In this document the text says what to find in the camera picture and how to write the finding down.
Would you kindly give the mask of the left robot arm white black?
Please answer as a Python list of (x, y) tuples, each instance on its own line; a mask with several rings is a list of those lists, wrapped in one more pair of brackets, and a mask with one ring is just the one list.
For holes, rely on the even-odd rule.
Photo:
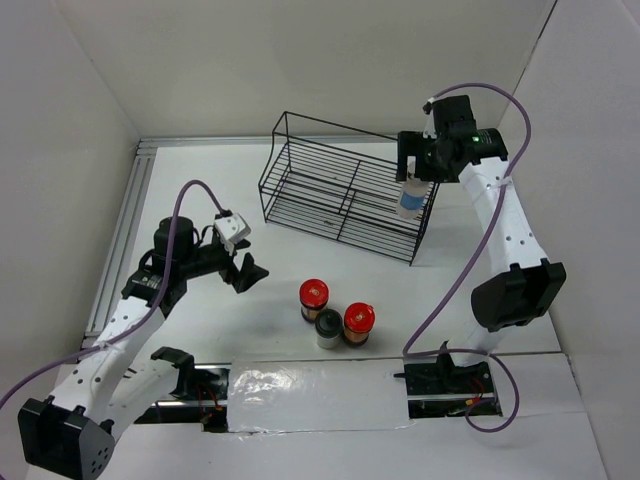
[(242, 293), (268, 276), (246, 254), (251, 229), (238, 214), (224, 211), (212, 225), (212, 238), (196, 238), (193, 222), (163, 219), (153, 247), (128, 278), (111, 319), (71, 374), (44, 400), (29, 399), (17, 421), (23, 454), (30, 465), (67, 479), (96, 479), (106, 469), (125, 430), (155, 401), (189, 397), (196, 390), (193, 355), (161, 347), (135, 360), (158, 331), (191, 279), (212, 273)]

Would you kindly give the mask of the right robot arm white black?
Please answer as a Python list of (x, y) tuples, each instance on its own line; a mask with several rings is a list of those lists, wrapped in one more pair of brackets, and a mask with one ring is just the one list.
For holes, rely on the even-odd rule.
[(488, 371), (481, 354), (544, 316), (566, 270), (538, 243), (513, 184), (502, 136), (495, 128), (478, 127), (469, 97), (438, 95), (423, 110), (430, 125), (423, 132), (398, 135), (396, 179), (402, 189), (397, 213), (416, 216), (430, 185), (461, 185), (482, 227), (481, 245), (490, 261), (489, 279), (471, 293), (471, 319), (444, 343), (426, 380), (447, 393), (480, 393)]

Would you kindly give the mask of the silver lid white bottle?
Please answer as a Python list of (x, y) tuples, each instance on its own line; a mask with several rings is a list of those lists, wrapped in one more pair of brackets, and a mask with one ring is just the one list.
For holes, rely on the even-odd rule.
[(414, 219), (423, 208), (424, 199), (430, 188), (430, 183), (415, 176), (416, 158), (409, 157), (407, 177), (402, 182), (401, 191), (396, 203), (396, 213), (404, 219)]

